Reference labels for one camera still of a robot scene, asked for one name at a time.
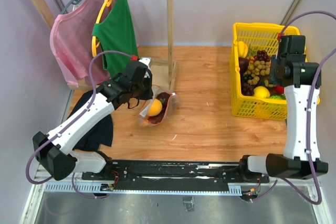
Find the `green custard apple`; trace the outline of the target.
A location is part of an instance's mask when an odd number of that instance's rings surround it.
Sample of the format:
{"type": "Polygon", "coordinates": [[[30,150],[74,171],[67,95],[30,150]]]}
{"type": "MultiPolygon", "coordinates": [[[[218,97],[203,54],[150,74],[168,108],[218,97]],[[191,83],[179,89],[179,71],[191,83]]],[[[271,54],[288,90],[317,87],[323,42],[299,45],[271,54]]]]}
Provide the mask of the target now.
{"type": "Polygon", "coordinates": [[[277,93],[272,94],[269,98],[275,99],[275,100],[285,100],[286,99],[284,94],[277,94],[277,93]]]}

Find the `dark purple bell pepper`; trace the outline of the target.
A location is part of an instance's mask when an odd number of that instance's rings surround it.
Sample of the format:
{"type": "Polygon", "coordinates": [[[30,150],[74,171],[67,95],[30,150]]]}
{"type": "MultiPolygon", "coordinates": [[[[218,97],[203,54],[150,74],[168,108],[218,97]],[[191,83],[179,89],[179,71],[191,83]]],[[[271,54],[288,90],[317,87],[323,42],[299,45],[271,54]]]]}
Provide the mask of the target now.
{"type": "Polygon", "coordinates": [[[171,95],[166,92],[161,92],[156,96],[156,99],[158,99],[162,103],[162,109],[166,109],[170,96],[171,95]]]}

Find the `yellow peach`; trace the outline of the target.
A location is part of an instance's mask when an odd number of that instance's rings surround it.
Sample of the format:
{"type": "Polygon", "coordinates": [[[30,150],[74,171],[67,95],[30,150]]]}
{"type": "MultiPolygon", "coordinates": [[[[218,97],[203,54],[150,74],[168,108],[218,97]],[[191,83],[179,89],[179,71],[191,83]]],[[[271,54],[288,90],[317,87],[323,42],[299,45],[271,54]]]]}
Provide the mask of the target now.
{"type": "Polygon", "coordinates": [[[147,116],[157,116],[162,111],[162,103],[158,99],[154,99],[152,105],[148,109],[147,116]]]}

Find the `clear zip top bag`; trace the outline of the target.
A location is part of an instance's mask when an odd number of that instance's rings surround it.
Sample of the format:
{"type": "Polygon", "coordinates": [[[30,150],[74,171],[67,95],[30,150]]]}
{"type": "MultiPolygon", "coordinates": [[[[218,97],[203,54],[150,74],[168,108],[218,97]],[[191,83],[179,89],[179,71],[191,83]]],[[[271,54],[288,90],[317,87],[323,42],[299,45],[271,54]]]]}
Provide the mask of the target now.
{"type": "Polygon", "coordinates": [[[153,85],[153,98],[146,101],[137,114],[137,121],[141,127],[151,127],[162,123],[179,107],[180,99],[177,93],[153,85]]]}

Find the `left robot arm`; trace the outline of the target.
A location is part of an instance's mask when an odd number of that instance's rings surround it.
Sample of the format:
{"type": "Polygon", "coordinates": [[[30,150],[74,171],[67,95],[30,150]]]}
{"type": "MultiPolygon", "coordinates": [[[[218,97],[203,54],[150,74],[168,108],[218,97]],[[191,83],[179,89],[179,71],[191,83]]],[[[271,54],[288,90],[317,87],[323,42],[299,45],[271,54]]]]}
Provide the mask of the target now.
{"type": "Polygon", "coordinates": [[[151,58],[143,57],[128,63],[117,80],[108,80],[92,94],[91,100],[69,119],[47,134],[33,137],[38,162],[56,180],[72,173],[95,173],[100,179],[112,175],[108,156],[99,152],[75,152],[74,146],[99,121],[132,98],[150,100],[152,92],[151,58]]]}

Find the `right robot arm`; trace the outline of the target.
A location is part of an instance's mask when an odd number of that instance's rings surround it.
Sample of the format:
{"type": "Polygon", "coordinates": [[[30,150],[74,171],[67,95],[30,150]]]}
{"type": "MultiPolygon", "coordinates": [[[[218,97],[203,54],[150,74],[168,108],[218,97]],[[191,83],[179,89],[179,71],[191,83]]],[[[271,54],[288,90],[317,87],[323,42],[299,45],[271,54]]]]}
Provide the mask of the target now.
{"type": "Polygon", "coordinates": [[[270,81],[284,88],[287,102],[287,140],[282,154],[245,155],[238,177],[250,182],[258,175],[308,180],[328,172],[317,145],[316,112],[321,86],[321,66],[307,62],[303,35],[282,35],[271,57],[270,81]]]}

